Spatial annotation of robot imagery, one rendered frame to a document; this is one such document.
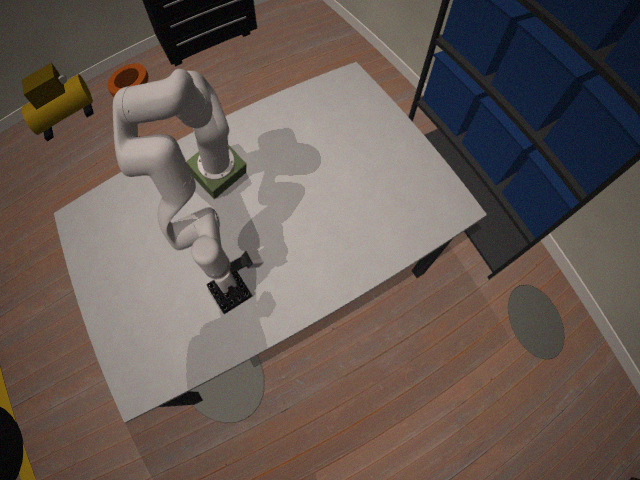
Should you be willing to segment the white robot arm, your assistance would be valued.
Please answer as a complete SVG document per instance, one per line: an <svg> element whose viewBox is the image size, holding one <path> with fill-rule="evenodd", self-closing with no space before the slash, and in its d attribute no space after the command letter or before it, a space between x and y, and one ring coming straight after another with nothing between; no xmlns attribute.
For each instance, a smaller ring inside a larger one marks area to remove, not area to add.
<svg viewBox="0 0 640 480"><path fill-rule="evenodd" d="M257 250L245 251L232 262L227 259L213 208L170 222L191 199L196 183L177 141L165 134L138 137L138 124L173 116L193 128L200 153L198 169L204 177L218 180L232 171L229 126L216 92L199 72L176 69L166 79L124 87L115 94L114 145L121 172L151 177L162 196L158 207L162 233L176 250L192 246L194 261L208 277L221 278L229 267L231 274L246 266L260 267L264 262Z"/></svg>

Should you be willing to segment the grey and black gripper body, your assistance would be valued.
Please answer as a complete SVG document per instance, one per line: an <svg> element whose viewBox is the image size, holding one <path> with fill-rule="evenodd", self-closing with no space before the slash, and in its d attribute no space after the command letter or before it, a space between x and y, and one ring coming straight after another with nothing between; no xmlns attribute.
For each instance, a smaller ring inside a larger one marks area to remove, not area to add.
<svg viewBox="0 0 640 480"><path fill-rule="evenodd" d="M230 270L230 267L229 267L229 270ZM219 286L219 288L224 294L229 291L228 287L230 287L231 285L233 287L237 287L236 281L229 270L225 276L218 279L214 279L214 281L216 282L216 284Z"/></svg>

